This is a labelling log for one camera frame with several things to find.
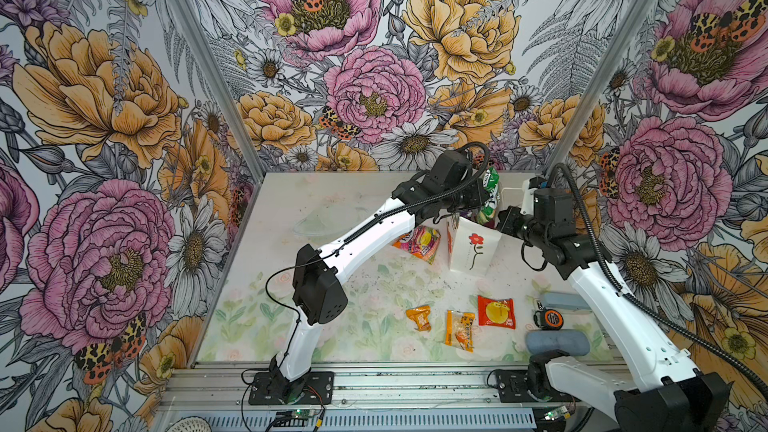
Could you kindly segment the green white snack bag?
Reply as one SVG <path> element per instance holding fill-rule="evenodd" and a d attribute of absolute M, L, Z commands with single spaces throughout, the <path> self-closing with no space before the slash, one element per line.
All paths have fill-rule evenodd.
<path fill-rule="evenodd" d="M 482 178 L 484 202 L 476 214 L 476 222 L 485 225 L 492 222 L 496 216 L 499 201 L 499 174 L 490 166 Z"/>

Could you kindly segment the white floral paper bag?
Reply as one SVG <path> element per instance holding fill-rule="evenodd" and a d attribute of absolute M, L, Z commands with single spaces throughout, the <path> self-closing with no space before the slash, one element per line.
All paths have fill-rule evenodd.
<path fill-rule="evenodd" d="M 520 239 L 497 229 L 500 214 L 506 210 L 505 199 L 514 200 L 519 190 L 499 186 L 488 216 L 483 209 L 453 214 L 447 223 L 448 266 L 451 272 L 485 277 L 503 264 L 517 264 L 520 260 Z"/>

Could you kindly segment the orange red candy bag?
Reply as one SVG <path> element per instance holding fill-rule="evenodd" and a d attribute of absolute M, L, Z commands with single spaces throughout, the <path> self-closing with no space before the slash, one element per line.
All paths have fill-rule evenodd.
<path fill-rule="evenodd" d="M 411 232 L 399 237 L 392 246 L 429 264 L 433 264 L 440 240 L 441 234 L 437 229 L 418 226 Z"/>

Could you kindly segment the small orange candy packet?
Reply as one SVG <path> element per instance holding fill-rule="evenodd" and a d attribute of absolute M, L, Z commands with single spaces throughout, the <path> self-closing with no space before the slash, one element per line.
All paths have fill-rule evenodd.
<path fill-rule="evenodd" d="M 414 323 L 415 329 L 418 332 L 426 332 L 432 329 L 429 321 L 430 314 L 431 307 L 429 305 L 407 309 L 405 313 L 406 317 Z"/>

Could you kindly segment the orange yellow snack packet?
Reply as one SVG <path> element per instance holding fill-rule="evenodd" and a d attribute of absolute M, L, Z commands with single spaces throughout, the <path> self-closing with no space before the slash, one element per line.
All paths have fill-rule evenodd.
<path fill-rule="evenodd" d="M 473 353 L 474 320 L 474 313 L 448 310 L 445 318 L 444 344 Z"/>

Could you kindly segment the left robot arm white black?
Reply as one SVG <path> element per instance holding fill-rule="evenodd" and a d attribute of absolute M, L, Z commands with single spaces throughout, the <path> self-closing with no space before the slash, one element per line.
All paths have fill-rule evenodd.
<path fill-rule="evenodd" d="M 489 149 L 480 142 L 448 150 L 431 169 L 398 184 L 366 221 L 320 248 L 307 244 L 297 252 L 290 268 L 293 303 L 285 306 L 296 313 L 296 321 L 284 349 L 270 362 L 265 386 L 269 397 L 291 403 L 301 394 L 323 326 L 348 305 L 344 284 L 353 273 L 426 220 L 438 220 L 442 211 L 481 208 L 490 198 L 483 186 L 488 169 Z"/>

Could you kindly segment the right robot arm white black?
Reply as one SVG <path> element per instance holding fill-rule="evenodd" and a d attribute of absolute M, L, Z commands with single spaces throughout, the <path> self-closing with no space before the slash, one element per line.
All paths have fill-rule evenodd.
<path fill-rule="evenodd" d="M 549 401 L 570 395 L 617 422 L 622 431 L 712 431 L 730 388 L 699 370 L 657 320 L 632 303 L 617 267 L 602 267 L 603 247 L 576 231 L 574 193 L 531 186 L 521 206 L 501 212 L 497 228 L 539 249 L 577 292 L 618 347 L 631 378 L 588 366 L 562 348 L 531 356 L 528 394 Z"/>

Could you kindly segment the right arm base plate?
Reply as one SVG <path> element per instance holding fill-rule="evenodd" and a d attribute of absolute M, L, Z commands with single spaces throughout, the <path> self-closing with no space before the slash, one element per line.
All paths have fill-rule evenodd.
<path fill-rule="evenodd" d="M 486 377 L 486 385 L 496 391 L 501 403 L 579 403 L 570 394 L 558 392 L 541 378 L 530 378 L 522 369 L 494 369 Z"/>

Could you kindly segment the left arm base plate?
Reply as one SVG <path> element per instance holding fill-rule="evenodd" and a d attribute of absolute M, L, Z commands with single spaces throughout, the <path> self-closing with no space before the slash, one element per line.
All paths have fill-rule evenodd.
<path fill-rule="evenodd" d="M 308 372 L 289 382 L 278 371 L 259 371 L 250 381 L 251 406 L 329 405 L 334 392 L 333 372 Z"/>

